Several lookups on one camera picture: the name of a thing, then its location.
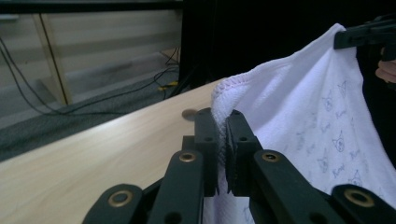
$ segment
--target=wooden table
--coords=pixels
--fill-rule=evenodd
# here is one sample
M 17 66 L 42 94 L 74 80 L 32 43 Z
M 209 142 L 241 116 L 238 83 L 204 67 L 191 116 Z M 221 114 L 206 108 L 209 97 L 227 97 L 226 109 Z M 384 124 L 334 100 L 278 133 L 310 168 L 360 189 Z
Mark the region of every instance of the wooden table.
M 194 135 L 182 112 L 210 107 L 217 83 L 0 163 L 0 223 L 81 223 L 106 189 L 160 179 Z

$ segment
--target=white cloth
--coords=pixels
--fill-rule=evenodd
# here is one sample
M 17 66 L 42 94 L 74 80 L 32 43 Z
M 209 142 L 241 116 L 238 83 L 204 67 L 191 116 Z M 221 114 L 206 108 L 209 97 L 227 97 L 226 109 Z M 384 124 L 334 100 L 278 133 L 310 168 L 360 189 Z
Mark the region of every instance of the white cloth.
M 340 24 L 289 57 L 228 77 L 212 93 L 212 114 L 224 137 L 225 119 L 241 111 L 262 147 L 283 153 L 328 194 L 341 184 L 371 190 L 396 208 L 396 171 L 364 101 L 356 48 L 333 49 Z M 254 223 L 248 199 L 205 200 L 204 223 Z

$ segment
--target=gray carpet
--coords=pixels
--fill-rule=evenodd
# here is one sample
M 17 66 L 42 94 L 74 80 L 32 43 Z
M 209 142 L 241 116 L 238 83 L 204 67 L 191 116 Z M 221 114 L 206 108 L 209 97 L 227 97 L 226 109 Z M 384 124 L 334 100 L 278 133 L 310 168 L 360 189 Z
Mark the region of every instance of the gray carpet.
M 0 161 L 159 103 L 175 88 L 168 87 L 160 91 L 159 86 L 176 81 L 177 78 L 178 72 L 159 74 L 155 78 L 66 106 L 56 113 L 50 112 L 50 115 L 41 115 L 4 128 L 0 130 Z

